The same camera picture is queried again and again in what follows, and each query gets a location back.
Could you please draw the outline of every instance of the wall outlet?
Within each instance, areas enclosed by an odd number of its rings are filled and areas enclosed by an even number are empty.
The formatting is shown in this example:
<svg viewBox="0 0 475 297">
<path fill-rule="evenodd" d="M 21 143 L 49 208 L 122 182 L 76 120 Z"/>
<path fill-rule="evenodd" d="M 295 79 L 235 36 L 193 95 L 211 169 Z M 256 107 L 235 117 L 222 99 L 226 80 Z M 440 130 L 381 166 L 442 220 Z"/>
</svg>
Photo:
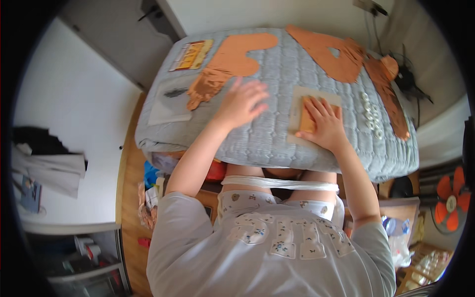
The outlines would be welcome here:
<svg viewBox="0 0 475 297">
<path fill-rule="evenodd" d="M 362 10 L 366 10 L 368 12 L 371 12 L 370 10 L 375 4 L 379 6 L 379 4 L 371 0 L 353 0 L 354 6 L 361 8 Z"/>
</svg>

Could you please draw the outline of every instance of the child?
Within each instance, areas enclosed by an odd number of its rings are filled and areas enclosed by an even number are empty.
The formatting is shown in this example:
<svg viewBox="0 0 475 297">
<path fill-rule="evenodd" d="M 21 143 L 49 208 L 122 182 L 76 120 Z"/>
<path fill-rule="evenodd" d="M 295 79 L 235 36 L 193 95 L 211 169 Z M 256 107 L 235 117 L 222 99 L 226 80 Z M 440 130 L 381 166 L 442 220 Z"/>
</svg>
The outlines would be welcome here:
<svg viewBox="0 0 475 297">
<path fill-rule="evenodd" d="M 215 228 L 195 197 L 228 133 L 268 106 L 266 85 L 238 77 L 214 118 L 186 151 L 158 206 L 147 277 L 155 296 L 393 296 L 396 278 L 376 192 L 347 140 L 341 108 L 306 103 L 317 129 L 296 136 L 331 151 L 340 165 L 353 234 L 329 221 L 332 191 L 296 190 L 285 203 L 267 188 L 226 184 Z M 263 176 L 228 165 L 227 175 Z M 336 183 L 336 174 L 303 180 Z"/>
</svg>

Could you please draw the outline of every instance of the mattress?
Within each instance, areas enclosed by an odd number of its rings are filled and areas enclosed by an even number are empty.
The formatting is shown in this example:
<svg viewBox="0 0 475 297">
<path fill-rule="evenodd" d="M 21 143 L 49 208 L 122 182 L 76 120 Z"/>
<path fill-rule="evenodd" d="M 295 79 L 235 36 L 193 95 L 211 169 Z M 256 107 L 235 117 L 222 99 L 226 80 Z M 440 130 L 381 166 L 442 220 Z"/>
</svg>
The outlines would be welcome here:
<svg viewBox="0 0 475 297">
<path fill-rule="evenodd" d="M 216 158 L 228 163 L 274 168 L 297 168 L 314 171 L 340 172 L 333 154 L 323 148 L 312 148 L 286 140 L 289 114 L 295 85 L 337 94 L 342 99 L 343 125 L 346 135 L 373 182 L 382 182 L 407 175 L 419 166 L 416 131 L 407 113 L 406 99 L 393 84 L 408 123 L 410 138 L 403 141 L 394 135 L 381 97 L 364 67 L 355 83 L 341 83 L 329 78 L 308 53 L 284 29 L 240 29 L 186 37 L 172 47 L 163 62 L 142 107 L 135 131 L 137 146 L 153 162 L 153 152 L 186 150 L 217 111 L 224 94 L 233 83 L 228 81 L 209 102 L 202 102 L 186 122 L 148 125 L 152 107 L 160 94 L 161 82 L 182 76 L 197 75 L 210 61 L 221 42 L 229 35 L 268 32 L 278 37 L 277 46 L 248 52 L 247 56 L 260 64 L 259 70 L 245 79 L 259 79 L 268 84 L 269 109 L 253 122 L 236 128 L 225 139 Z M 182 45 L 213 39 L 214 43 L 201 69 L 168 70 Z M 380 112 L 382 138 L 378 139 L 367 125 L 361 92 Z"/>
</svg>

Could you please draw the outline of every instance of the hand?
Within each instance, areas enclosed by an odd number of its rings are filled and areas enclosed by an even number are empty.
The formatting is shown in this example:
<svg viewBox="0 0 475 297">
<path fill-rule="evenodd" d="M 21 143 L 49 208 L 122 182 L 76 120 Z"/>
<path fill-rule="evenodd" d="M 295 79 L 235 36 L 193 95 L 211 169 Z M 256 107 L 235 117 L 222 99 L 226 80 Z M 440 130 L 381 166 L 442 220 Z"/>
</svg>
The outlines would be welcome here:
<svg viewBox="0 0 475 297">
<path fill-rule="evenodd" d="M 242 77 L 237 77 L 213 120 L 230 131 L 252 121 L 269 108 L 267 104 L 259 103 L 269 97 L 266 89 L 267 85 L 258 80 L 242 84 Z"/>
<path fill-rule="evenodd" d="M 305 102 L 305 108 L 309 111 L 316 123 L 315 132 L 299 131 L 295 133 L 295 136 L 316 143 L 332 153 L 335 153 L 335 150 L 349 144 L 343 128 L 341 107 L 338 108 L 335 114 L 325 99 L 322 98 L 322 102 L 320 102 L 314 97 L 311 97 L 311 102 Z"/>
</svg>

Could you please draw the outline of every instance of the shorts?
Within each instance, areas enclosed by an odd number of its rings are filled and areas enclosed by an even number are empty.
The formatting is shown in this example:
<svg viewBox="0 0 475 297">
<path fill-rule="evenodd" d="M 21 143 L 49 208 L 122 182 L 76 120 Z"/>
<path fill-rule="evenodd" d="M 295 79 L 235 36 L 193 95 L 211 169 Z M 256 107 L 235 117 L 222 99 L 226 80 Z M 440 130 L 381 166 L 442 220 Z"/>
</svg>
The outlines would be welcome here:
<svg viewBox="0 0 475 297">
<path fill-rule="evenodd" d="M 337 208 L 343 207 L 341 199 L 337 198 Z M 335 205 L 324 201 L 315 200 L 302 200 L 302 201 L 284 201 L 271 194 L 259 191 L 249 190 L 232 190 L 221 192 L 218 195 L 218 220 L 222 219 L 227 214 L 242 214 L 255 212 L 258 208 L 268 204 L 283 204 L 293 207 L 300 207 L 306 211 L 309 211 L 317 216 L 332 220 L 333 213 L 335 211 Z M 342 218 L 338 218 L 338 222 L 334 222 L 337 225 L 343 225 Z"/>
</svg>

